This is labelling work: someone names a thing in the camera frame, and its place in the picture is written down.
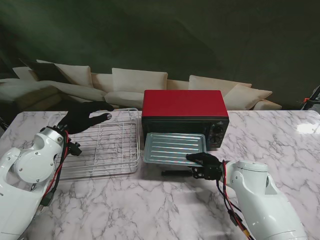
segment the metal wire rack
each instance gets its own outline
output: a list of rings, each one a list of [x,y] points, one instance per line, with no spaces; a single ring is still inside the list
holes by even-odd
[[[105,113],[95,112],[92,116]],[[136,108],[116,109],[111,120],[70,135],[80,144],[79,156],[69,155],[63,162],[60,179],[89,178],[134,173],[140,158],[139,111]],[[66,114],[51,116],[48,126],[56,125]],[[59,166],[58,156],[55,167]]]

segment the green wall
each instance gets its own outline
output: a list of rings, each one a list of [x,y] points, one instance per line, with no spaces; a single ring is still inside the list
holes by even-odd
[[[28,58],[220,78],[271,90],[290,109],[320,84],[319,9],[318,0],[0,0],[0,40],[13,67]]]

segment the toaster oven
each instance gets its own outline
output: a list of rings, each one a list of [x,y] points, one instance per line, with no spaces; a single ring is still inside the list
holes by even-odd
[[[219,90],[146,90],[142,108],[148,133],[203,134],[207,150],[220,148],[229,124]]]

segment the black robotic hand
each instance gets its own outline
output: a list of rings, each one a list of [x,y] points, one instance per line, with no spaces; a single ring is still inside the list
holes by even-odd
[[[221,162],[216,156],[206,152],[187,154],[186,159],[203,167],[192,167],[195,179],[219,180],[222,176]]]
[[[60,130],[67,130],[69,134],[77,134],[111,119],[112,115],[110,113],[89,117],[91,113],[99,110],[113,111],[114,107],[105,101],[79,103],[74,109],[68,111],[67,115],[58,123],[57,127]]]

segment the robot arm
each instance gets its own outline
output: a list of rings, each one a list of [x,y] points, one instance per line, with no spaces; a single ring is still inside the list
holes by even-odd
[[[81,103],[78,108],[69,111],[57,126],[47,126],[37,133],[31,148],[22,150],[11,148],[0,159],[1,240],[18,239],[30,224],[39,205],[43,204],[42,201],[47,197],[49,183],[55,171],[55,156],[61,152],[65,152],[65,156],[69,153],[73,155],[81,153],[79,145],[66,141],[69,139],[67,133],[80,133],[112,117],[111,114],[104,113],[89,118],[90,113],[98,110],[113,111],[114,108],[106,102]],[[56,170],[56,174],[59,175],[60,169]],[[9,171],[20,180],[33,184],[31,190],[10,185],[7,181]]]
[[[239,208],[255,239],[308,239],[296,211],[268,174],[268,165],[246,160],[221,163],[208,153],[190,154],[187,159],[203,165],[193,168],[195,178],[220,180],[235,191]]]

